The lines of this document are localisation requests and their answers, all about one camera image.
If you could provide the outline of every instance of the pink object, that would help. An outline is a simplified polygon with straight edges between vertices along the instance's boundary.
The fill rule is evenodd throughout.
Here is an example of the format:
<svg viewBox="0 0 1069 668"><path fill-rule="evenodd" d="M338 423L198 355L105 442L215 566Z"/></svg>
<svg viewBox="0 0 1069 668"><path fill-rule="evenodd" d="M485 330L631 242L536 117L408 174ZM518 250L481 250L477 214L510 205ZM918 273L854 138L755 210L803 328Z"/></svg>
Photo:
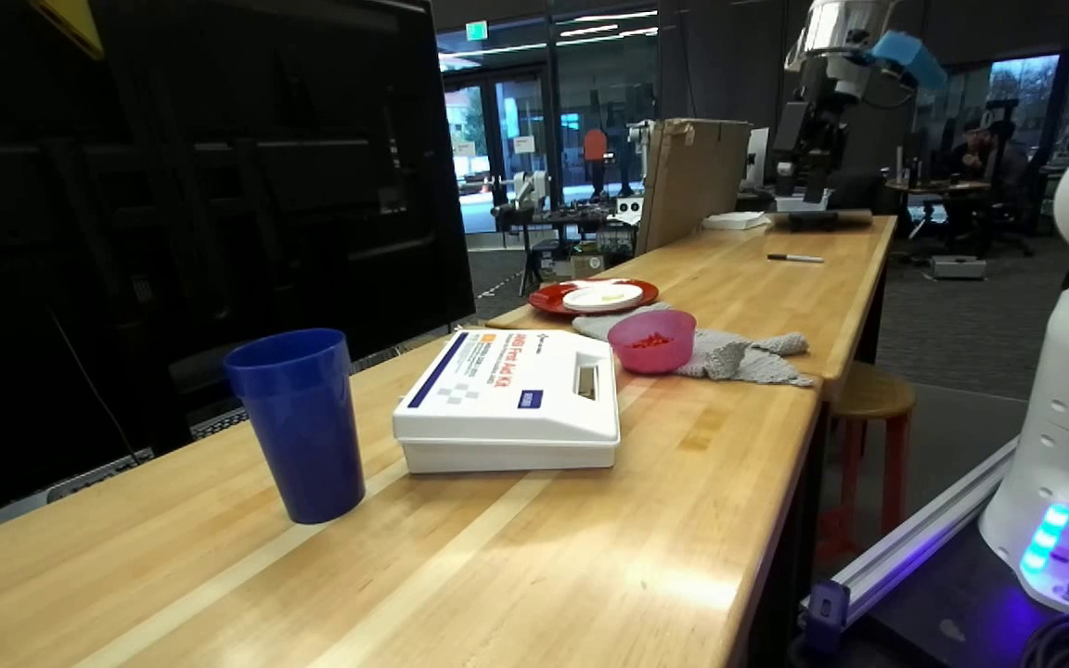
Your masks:
<svg viewBox="0 0 1069 668"><path fill-rule="evenodd" d="M695 317L680 308L646 308L610 330L623 372L673 376L695 352Z"/></svg>

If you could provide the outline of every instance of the door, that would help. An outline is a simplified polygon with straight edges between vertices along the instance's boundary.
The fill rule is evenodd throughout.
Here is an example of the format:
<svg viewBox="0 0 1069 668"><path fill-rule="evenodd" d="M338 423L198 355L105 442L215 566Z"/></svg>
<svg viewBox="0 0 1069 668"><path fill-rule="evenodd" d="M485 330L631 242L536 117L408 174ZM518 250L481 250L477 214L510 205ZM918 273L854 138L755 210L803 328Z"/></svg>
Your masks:
<svg viewBox="0 0 1069 668"><path fill-rule="evenodd" d="M557 194L542 197L542 189L536 189L553 174L547 106L547 79L538 67L446 75L463 232L498 230L491 209L501 202L526 197L536 209L557 202Z"/></svg>

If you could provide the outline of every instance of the cup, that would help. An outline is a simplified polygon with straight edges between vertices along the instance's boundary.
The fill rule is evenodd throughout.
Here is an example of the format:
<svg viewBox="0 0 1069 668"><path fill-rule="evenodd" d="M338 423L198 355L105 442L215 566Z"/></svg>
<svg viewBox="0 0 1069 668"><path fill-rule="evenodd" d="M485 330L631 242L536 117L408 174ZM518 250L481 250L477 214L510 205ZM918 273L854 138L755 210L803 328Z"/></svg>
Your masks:
<svg viewBox="0 0 1069 668"><path fill-rule="evenodd" d="M293 522L324 522L364 497L348 393L348 340L308 328L244 340L221 359Z"/></svg>

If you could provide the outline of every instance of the wooden stool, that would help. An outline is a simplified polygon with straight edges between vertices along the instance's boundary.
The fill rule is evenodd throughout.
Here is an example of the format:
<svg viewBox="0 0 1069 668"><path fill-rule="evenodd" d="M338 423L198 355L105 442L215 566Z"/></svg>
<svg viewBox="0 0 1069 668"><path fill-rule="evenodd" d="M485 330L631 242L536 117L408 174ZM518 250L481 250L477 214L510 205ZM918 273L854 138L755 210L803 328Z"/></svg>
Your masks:
<svg viewBox="0 0 1069 668"><path fill-rule="evenodd" d="M872 362L854 362L846 385L830 402L830 423L842 430L842 480L837 506L828 527L828 549L834 557L854 552L858 527L858 481L867 423L884 419L886 454L884 454L884 495L880 495L880 532L891 532L904 516L904 445L910 445L914 385L897 376L886 376Z"/></svg>

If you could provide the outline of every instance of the wooden countertop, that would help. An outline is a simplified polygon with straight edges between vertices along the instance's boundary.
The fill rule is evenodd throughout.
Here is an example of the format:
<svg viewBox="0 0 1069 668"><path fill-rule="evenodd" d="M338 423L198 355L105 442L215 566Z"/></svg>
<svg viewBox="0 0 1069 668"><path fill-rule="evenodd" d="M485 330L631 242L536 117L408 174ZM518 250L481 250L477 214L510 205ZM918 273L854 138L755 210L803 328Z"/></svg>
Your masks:
<svg viewBox="0 0 1069 668"><path fill-rule="evenodd" d="M651 279L661 289L661 304L687 308L709 330L743 339L798 330L810 340L810 355L792 362L834 385L860 340L891 237L891 214L872 214L863 230L834 232L726 232L711 225L605 273ZM816 256L825 263L785 263L767 261L767 252ZM553 328L557 320L517 308L492 322Z"/></svg>
<svg viewBox="0 0 1069 668"><path fill-rule="evenodd" d="M834 380L886 232L704 232L631 268L703 322L807 330ZM764 246L828 263L735 268ZM352 376L369 497L333 522L282 516L244 423L0 522L0 663L719 663L821 397L618 380L611 471L408 476L391 411L438 344Z"/></svg>

